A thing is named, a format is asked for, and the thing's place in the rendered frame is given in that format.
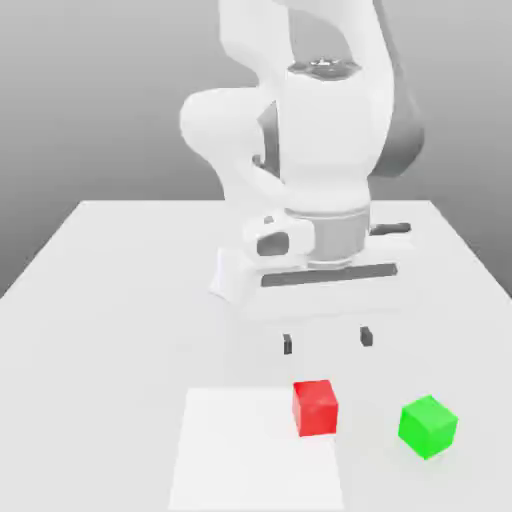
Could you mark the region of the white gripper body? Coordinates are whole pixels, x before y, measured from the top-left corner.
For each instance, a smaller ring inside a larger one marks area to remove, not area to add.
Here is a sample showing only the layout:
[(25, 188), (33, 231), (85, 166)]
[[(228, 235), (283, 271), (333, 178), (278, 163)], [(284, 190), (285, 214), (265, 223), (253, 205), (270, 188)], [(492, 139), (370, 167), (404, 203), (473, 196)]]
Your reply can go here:
[(401, 307), (403, 294), (403, 265), (397, 261), (265, 270), (244, 300), (244, 316), (281, 321), (391, 311)]

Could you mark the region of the small red cube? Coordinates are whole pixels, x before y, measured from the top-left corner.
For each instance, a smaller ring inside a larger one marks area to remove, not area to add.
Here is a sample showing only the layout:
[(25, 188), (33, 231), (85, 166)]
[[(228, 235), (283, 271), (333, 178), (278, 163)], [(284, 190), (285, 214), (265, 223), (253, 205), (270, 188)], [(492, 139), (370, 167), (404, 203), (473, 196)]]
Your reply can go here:
[(292, 411), (300, 437), (337, 431), (339, 403), (329, 380), (294, 382)]

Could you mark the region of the small green cube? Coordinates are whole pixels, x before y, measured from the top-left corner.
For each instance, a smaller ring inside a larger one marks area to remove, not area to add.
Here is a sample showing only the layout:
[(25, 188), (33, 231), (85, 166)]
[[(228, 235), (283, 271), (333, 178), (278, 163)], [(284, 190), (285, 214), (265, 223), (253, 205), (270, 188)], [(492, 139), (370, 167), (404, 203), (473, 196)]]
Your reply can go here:
[(452, 445), (458, 421), (432, 395), (423, 396), (402, 408), (398, 437), (418, 456), (428, 460)]

